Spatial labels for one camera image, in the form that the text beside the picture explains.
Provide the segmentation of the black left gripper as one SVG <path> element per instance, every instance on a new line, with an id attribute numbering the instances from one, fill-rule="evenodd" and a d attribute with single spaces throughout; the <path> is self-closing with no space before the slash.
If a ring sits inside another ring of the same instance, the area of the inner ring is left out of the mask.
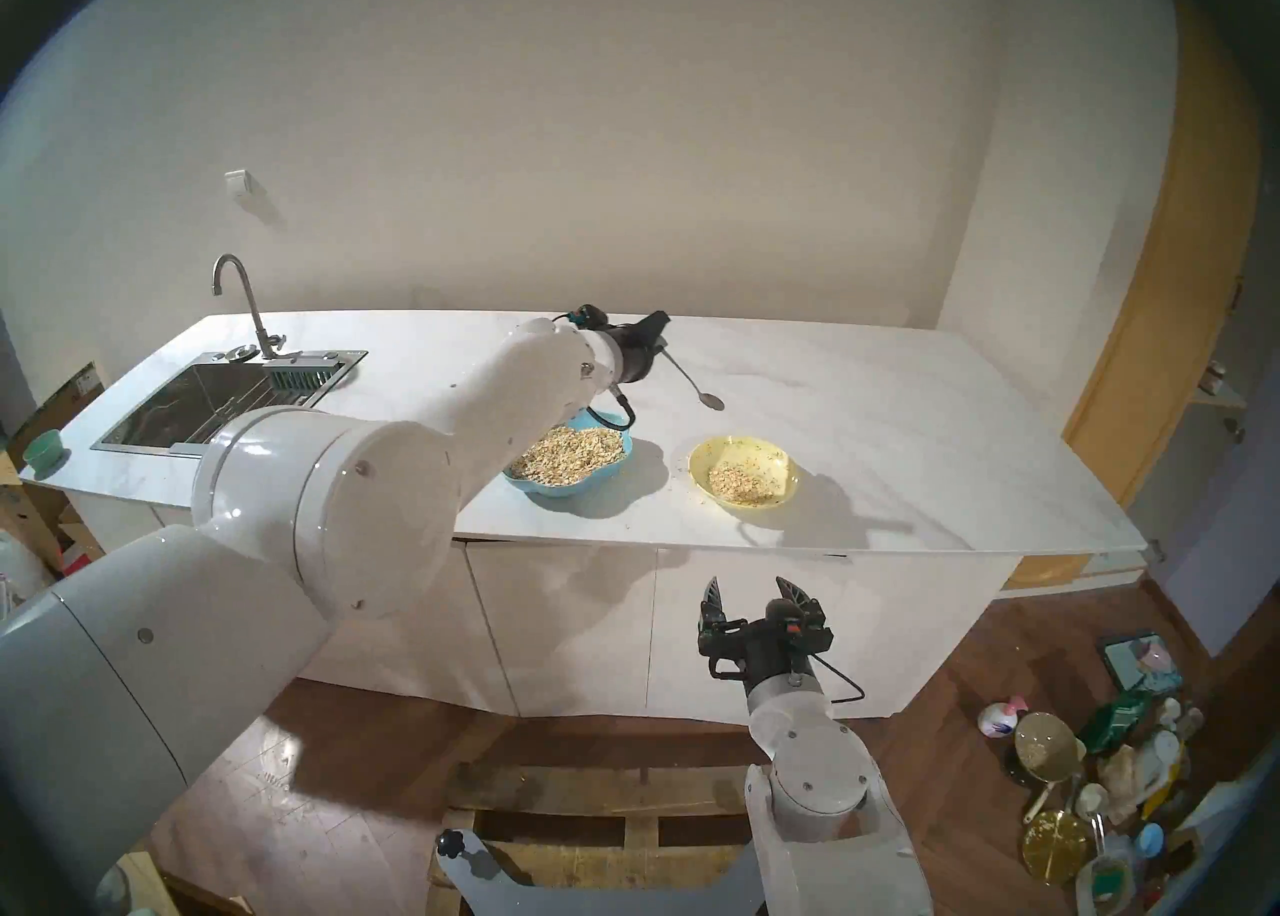
<path id="1" fill-rule="evenodd" d="M 669 313 L 654 310 L 637 322 L 605 326 L 605 336 L 611 338 L 620 353 L 620 365 L 614 374 L 616 384 L 634 384 L 649 375 L 657 353 L 666 353 L 667 340 L 663 331 L 669 322 Z"/>

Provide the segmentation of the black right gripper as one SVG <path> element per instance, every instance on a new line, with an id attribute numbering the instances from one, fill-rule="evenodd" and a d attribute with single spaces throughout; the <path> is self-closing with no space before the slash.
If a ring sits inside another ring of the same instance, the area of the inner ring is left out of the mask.
<path id="1" fill-rule="evenodd" d="M 777 677 L 814 674 L 812 660 L 831 649 L 826 610 L 781 574 L 774 576 L 774 583 L 788 603 L 768 603 L 762 619 L 730 620 L 718 580 L 710 577 L 701 592 L 698 620 L 698 651 L 710 678 L 755 690 Z"/>

